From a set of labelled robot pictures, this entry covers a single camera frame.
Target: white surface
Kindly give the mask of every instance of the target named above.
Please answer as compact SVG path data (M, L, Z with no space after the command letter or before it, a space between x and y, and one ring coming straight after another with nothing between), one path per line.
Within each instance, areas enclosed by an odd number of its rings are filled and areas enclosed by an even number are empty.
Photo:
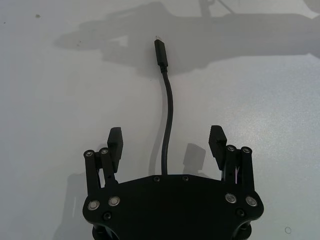
M208 137L222 125L253 149L265 212L251 239L320 238L320 3L223 2L232 13L203 0L0 2L1 240L92 239L83 152L112 127L120 182L160 173L155 35L174 98L169 173L195 144L199 174L219 179Z

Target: black mount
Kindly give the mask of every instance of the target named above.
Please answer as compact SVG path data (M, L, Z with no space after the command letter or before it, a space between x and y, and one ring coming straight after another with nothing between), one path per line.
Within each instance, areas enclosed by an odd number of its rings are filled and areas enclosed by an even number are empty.
M250 222L263 214L252 150L227 145L221 126L211 126L209 137L221 180L153 175L118 183L120 127L110 130L107 145L84 152L88 197L82 211L93 224L95 240L245 240L251 235Z

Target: white table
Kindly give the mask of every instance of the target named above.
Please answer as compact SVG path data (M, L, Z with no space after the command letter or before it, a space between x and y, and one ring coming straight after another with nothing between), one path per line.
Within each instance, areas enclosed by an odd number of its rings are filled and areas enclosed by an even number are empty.
M155 35L174 100L168 172L219 179L208 137L221 125L228 143L253 149L265 212L250 239L319 239L320 3L207 5L0 2L0 239L92 239L83 152L112 127L124 140L119 182L160 173ZM183 164L187 146L195 165Z

